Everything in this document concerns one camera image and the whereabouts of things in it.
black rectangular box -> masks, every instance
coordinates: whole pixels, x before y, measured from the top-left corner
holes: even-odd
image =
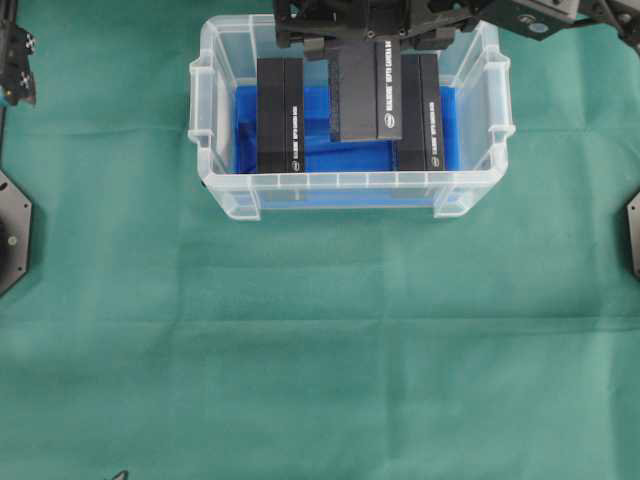
[[[403,138],[394,142],[399,171],[444,170],[438,57],[402,56]]]
[[[259,58],[258,173],[304,172],[302,59]]]
[[[284,61],[285,168],[304,172],[304,79],[302,60]]]
[[[396,40],[328,44],[331,140],[402,138],[400,47]]]
[[[376,43],[376,90],[378,140],[402,138],[402,62],[400,45]]]
[[[444,135],[442,132],[442,99],[438,56],[420,55],[422,108],[425,125],[425,158],[427,170],[444,170]]]

black metal mount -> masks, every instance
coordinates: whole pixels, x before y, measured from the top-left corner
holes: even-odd
[[[442,50],[480,20],[544,40],[568,28],[614,27],[640,54],[640,0],[273,0],[278,45],[398,39],[402,49]]]

